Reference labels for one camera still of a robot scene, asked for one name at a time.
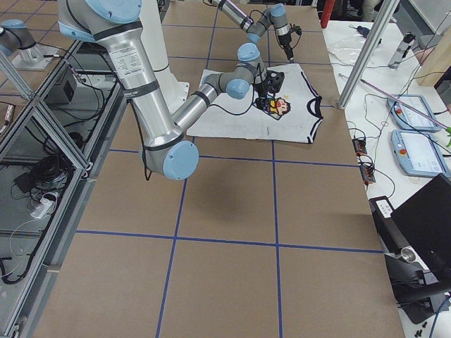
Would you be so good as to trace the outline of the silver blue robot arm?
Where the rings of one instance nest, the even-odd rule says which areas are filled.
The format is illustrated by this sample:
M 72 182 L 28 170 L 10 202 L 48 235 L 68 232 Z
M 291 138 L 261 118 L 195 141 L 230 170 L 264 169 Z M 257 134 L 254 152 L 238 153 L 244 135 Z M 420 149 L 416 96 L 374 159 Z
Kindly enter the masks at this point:
M 234 20 L 251 39 L 237 51 L 239 63 L 231 73 L 204 78 L 175 113 L 169 111 L 141 36 L 141 1 L 59 1 L 58 24 L 61 34 L 104 47 L 113 63 L 125 97 L 140 122 L 142 160 L 147 170 L 170 180 L 191 176 L 199 162 L 199 151 L 185 139 L 185 132 L 220 95 L 243 99 L 251 86 L 265 77 L 265 67 L 256 46 L 267 29 L 288 32 L 283 4 L 266 9 L 257 22 L 231 1 L 212 5 Z
M 285 52 L 290 63 L 294 63 L 293 49 L 298 42 L 292 45 L 292 34 L 302 36 L 302 28 L 299 25 L 289 24 L 284 4 L 276 4 L 261 12 L 260 19 L 255 21 L 250 15 L 241 11 L 232 1 L 207 1 L 208 5 L 215 6 L 226 14 L 242 31 L 247 34 L 248 39 L 257 44 L 263 35 L 272 27 L 276 34 L 279 47 Z

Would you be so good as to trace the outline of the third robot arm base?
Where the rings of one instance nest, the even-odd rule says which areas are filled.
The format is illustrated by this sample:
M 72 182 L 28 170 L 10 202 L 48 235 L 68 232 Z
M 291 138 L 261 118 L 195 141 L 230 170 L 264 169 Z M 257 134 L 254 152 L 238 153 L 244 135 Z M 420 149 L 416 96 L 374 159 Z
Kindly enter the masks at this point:
M 18 70 L 44 70 L 59 55 L 59 48 L 39 45 L 19 19 L 1 22 L 1 52 L 11 57 L 13 66 Z

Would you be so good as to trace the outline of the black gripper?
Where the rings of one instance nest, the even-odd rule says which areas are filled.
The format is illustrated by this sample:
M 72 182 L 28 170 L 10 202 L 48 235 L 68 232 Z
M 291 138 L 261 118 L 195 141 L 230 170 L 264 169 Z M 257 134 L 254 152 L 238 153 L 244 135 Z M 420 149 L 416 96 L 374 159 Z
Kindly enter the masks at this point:
M 298 40 L 302 36 L 302 28 L 299 25 L 290 24 L 290 28 L 288 32 L 283 35 L 278 35 L 278 43 L 285 52 L 285 55 L 288 60 L 294 59 L 293 49 L 297 46 L 299 42 L 296 42 L 294 46 L 292 43 L 292 34 L 296 34 L 298 36 Z
M 255 99 L 256 106 L 264 106 L 269 99 L 274 99 L 280 91 L 284 81 L 284 72 L 273 70 L 266 71 L 266 77 L 258 76 L 260 83 L 255 85 L 258 98 Z

